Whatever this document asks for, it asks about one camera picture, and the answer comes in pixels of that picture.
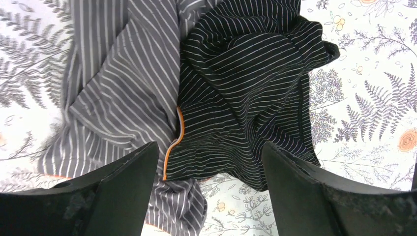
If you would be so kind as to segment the grey striped underwear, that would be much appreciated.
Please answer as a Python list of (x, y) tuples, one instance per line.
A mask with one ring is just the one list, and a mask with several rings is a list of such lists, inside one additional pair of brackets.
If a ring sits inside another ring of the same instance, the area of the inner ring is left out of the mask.
[(62, 80), (62, 132), (39, 171), (78, 177), (148, 142), (160, 154), (145, 223), (196, 236), (207, 202), (194, 179), (162, 179), (177, 136), (179, 43), (216, 0), (72, 0), (74, 39)]

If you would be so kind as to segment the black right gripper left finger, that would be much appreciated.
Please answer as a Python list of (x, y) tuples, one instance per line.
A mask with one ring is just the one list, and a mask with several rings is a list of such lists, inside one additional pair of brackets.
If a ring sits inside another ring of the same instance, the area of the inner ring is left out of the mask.
[(159, 159), (156, 142), (49, 189), (2, 193), (3, 236), (138, 236)]

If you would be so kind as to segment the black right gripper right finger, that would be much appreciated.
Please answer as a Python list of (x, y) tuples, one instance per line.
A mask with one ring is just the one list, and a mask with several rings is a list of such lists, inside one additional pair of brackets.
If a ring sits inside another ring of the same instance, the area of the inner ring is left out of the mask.
[(280, 236), (414, 236), (417, 191), (336, 175), (267, 142), (262, 150)]

